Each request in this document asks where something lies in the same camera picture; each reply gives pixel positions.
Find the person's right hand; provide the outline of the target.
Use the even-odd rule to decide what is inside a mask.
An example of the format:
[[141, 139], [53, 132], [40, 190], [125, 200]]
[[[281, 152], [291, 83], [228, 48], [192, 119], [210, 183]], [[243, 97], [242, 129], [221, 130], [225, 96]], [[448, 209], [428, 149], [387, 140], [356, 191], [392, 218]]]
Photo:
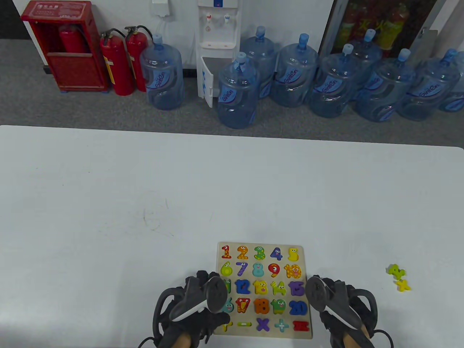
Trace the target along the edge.
[[373, 347], [378, 321], [376, 298], [365, 289], [356, 289], [340, 280], [322, 278], [328, 290], [328, 304], [320, 319], [330, 332], [332, 347]]

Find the person's left hand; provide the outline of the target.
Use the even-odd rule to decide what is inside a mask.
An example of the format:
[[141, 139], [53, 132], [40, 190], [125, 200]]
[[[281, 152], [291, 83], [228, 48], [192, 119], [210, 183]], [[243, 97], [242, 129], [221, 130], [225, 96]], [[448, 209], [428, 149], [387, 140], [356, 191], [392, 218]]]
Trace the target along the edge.
[[199, 270], [184, 286], [168, 288], [158, 298], [152, 329], [157, 348], [193, 347], [206, 343], [214, 331], [230, 323], [223, 308], [228, 300], [225, 281], [217, 272]]

